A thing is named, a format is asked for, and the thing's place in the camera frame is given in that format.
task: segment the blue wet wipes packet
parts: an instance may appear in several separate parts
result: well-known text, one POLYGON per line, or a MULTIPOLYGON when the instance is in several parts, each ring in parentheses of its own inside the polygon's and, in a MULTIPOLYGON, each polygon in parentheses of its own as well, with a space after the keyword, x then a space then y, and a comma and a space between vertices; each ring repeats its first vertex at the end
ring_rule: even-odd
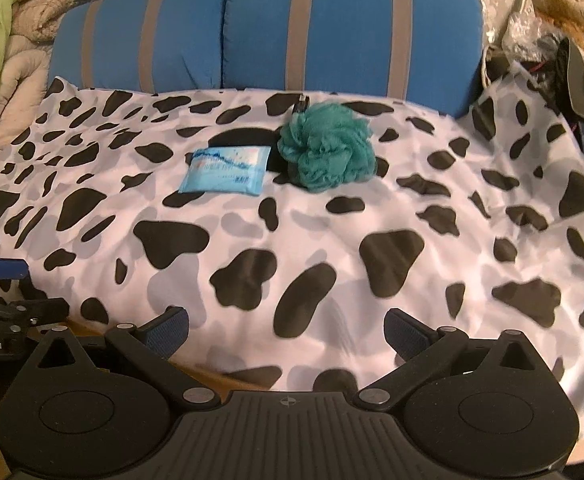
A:
POLYGON ((179 193, 216 191, 258 196, 263 189, 269 150, 269 146, 197 150, 179 193))

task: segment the light blue package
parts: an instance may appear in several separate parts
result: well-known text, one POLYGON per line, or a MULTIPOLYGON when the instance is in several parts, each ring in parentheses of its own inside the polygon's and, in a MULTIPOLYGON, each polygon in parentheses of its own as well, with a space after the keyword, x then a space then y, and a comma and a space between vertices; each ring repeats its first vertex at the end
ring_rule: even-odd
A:
POLYGON ((263 189, 269 150, 269 146, 197 150, 179 193, 217 191, 258 196, 263 189))

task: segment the silver screw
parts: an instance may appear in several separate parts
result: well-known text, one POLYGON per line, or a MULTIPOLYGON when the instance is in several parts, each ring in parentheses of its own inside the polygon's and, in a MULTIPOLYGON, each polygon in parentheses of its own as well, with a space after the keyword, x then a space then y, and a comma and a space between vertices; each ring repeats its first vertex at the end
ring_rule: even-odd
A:
POLYGON ((358 398, 368 404, 383 404, 390 400, 390 394, 380 388, 366 388, 358 394, 358 398))
POLYGON ((183 399, 192 404, 204 404, 214 399, 214 392, 209 388, 190 388, 183 392, 183 399))

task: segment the gray strap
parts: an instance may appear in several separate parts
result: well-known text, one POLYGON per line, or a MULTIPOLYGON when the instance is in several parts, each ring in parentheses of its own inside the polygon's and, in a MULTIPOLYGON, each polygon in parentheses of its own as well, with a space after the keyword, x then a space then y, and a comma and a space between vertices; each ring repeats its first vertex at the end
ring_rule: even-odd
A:
POLYGON ((93 88, 94 71, 92 70, 92 48, 94 47, 94 28, 96 16, 103 0, 94 0, 88 6, 83 22, 83 35, 81 37, 81 82, 83 88, 93 88))
POLYGON ((305 57, 310 30, 312 0, 292 0, 287 25, 287 54, 285 56, 285 89, 305 89, 305 57))
POLYGON ((146 15, 141 27, 141 41, 138 45, 138 80, 141 91, 153 94, 152 57, 154 55, 154 36, 156 21, 161 11, 163 0, 147 0, 146 15))
POLYGON ((392 0, 392 53, 387 96, 405 99, 411 57, 412 0, 392 0))

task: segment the cow print cloth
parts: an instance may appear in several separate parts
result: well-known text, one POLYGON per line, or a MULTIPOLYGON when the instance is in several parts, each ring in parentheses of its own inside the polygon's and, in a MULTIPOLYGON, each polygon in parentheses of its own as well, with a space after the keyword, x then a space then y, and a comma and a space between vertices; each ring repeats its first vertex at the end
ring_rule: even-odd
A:
POLYGON ((206 146, 274 146, 297 94, 81 90, 56 79, 0 155, 0 256, 73 319, 141 325, 169 304, 176 354, 282 390, 348 392, 399 362, 394 306, 470 336, 523 330, 584 436, 584 158, 515 66, 460 121, 391 99, 310 92, 368 117, 377 176, 309 194, 274 151, 263 193, 176 190, 206 146))

